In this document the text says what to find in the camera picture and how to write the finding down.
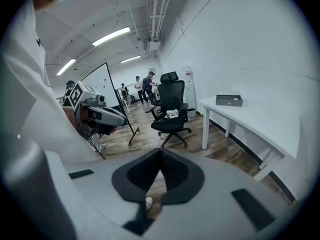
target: white desk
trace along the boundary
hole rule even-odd
[[[286,108],[286,104],[275,104],[270,100],[256,97],[243,98],[242,107],[216,105],[216,96],[199,101],[203,105],[202,149],[208,144],[210,111],[228,120],[225,137],[229,136],[231,123],[255,133],[268,144],[270,152],[259,166],[262,169],[254,178],[258,181],[268,175],[284,158],[297,157],[300,117],[295,109]]]

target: ceiling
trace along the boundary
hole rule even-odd
[[[81,80],[104,62],[109,68],[116,68],[120,61],[134,56],[145,59],[156,55],[142,52],[143,43],[141,49],[138,41],[138,37],[142,41],[149,37],[147,4],[151,10],[153,0],[128,1],[138,35],[127,0],[62,0],[36,12],[36,31],[46,51],[45,64],[52,87],[64,86],[68,80]],[[129,27],[130,32],[98,46],[92,44],[124,27]],[[57,75],[70,59],[76,62]]]

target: black baseboard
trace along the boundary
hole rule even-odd
[[[209,119],[210,123],[216,126],[220,131],[223,133],[226,133],[226,129],[221,127],[221,125],[217,124],[216,122]],[[250,148],[248,148],[245,144],[242,143],[237,137],[235,137],[233,134],[229,133],[229,137],[234,140],[235,143],[237,143],[245,152],[247,152],[259,165],[262,164],[263,160],[257,156]],[[285,194],[285,196],[288,198],[288,200],[293,203],[295,201],[294,195],[290,192],[290,190],[287,188],[287,186],[279,179],[279,177],[271,171],[269,173],[270,177],[274,180],[274,182],[279,186],[279,188],[282,190],[282,192]]]

